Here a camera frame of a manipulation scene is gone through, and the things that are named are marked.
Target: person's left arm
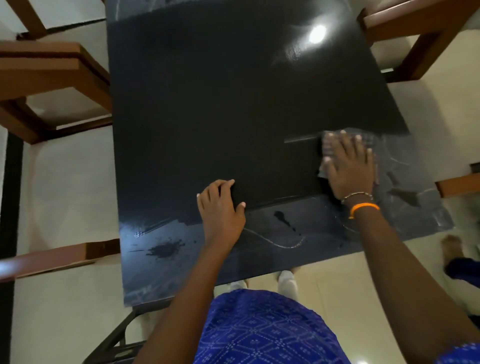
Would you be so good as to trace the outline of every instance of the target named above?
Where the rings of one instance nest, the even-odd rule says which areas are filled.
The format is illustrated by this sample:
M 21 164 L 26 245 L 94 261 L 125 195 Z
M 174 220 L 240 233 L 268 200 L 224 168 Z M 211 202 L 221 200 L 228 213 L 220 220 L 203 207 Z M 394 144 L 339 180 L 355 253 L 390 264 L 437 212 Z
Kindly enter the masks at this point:
M 245 203 L 239 204 L 236 210 L 233 207 L 230 187 L 234 182 L 215 181 L 197 195 L 205 245 L 183 288 L 176 294 L 134 364 L 193 362 L 218 272 L 245 225 Z

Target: forearm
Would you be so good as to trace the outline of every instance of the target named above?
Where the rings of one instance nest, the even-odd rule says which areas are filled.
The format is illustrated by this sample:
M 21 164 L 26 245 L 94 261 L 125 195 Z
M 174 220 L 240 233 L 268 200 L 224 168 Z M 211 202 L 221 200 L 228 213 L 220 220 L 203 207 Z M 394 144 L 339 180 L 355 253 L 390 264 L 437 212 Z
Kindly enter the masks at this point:
M 206 245 L 183 288 L 140 350 L 134 364 L 192 363 L 228 252 Z
M 372 207 L 355 213 L 373 282 L 409 363 L 432 363 L 480 332 Z

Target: table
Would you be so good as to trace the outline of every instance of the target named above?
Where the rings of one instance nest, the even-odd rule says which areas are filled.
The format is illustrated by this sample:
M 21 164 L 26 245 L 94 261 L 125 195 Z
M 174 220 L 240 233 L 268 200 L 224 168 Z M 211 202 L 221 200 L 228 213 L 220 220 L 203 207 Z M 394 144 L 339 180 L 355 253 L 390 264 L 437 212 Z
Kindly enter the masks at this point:
M 124 303 L 174 295 L 204 242 L 196 194 L 234 178 L 245 229 L 218 284 L 362 250 L 310 138 L 376 135 L 375 199 L 404 240 L 452 228 L 342 0 L 107 1 Z

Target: tabletop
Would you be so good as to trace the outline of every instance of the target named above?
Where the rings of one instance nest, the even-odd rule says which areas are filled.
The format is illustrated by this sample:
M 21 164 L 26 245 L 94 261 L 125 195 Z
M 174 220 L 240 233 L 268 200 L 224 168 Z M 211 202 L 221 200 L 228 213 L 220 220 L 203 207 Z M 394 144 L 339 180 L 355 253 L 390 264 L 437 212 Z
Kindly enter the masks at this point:
M 453 227 L 343 0 L 109 0 L 107 20 L 126 305 L 181 286 L 219 178 L 247 223 L 218 284 L 361 251 L 303 138 L 323 130 L 374 133 L 375 200 L 403 240 Z

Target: person's right arm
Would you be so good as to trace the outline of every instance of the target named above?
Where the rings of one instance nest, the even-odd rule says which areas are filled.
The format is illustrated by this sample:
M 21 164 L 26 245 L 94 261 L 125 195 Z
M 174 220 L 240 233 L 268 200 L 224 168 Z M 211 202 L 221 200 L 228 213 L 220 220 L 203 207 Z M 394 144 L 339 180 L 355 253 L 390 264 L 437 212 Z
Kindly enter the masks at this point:
M 335 196 L 371 194 L 374 162 L 360 139 L 345 133 L 331 136 L 336 165 L 325 167 Z M 348 208 L 371 202 L 367 195 L 346 199 Z M 356 210 L 365 256 L 380 302 L 408 364 L 433 363 L 439 356 L 468 343 L 480 343 L 480 331 L 403 244 L 382 213 L 373 207 Z

